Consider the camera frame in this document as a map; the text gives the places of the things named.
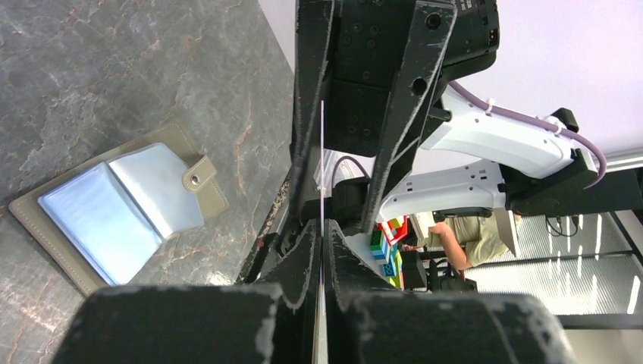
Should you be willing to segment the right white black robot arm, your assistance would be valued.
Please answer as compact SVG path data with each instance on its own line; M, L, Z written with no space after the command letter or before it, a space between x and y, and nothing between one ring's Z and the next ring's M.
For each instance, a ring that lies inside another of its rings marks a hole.
M424 211L640 209L572 112L535 118L459 78L495 61L494 1L298 1L290 215L367 232Z

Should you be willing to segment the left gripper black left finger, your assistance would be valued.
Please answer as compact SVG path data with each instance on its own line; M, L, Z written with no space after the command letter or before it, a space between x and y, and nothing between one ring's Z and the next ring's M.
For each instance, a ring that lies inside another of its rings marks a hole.
M227 286L121 286L90 295L56 363L313 363L319 223L265 277Z

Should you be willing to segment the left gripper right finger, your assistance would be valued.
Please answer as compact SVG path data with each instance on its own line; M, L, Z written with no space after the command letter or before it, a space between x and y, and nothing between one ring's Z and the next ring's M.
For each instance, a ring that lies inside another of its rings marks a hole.
M387 283L326 223L332 363L574 363L558 319L524 294L416 293Z

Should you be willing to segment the beige leather card holder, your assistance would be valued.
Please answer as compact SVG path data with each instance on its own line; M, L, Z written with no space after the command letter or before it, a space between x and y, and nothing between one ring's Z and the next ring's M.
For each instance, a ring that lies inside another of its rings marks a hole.
M215 166L178 123L25 193L11 213L85 295L129 283L158 248L228 206Z

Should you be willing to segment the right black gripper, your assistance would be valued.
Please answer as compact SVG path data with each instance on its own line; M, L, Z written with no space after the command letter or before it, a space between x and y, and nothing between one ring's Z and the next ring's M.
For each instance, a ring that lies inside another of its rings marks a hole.
M369 233L379 219L383 198L409 176L424 126L426 139L451 119L441 101L447 83L494 63L499 13L496 1L485 0L341 4L325 107L325 148L373 157L379 145L360 226ZM320 102L334 8L334 1L296 2L289 189L293 218L303 216L315 192L321 159Z

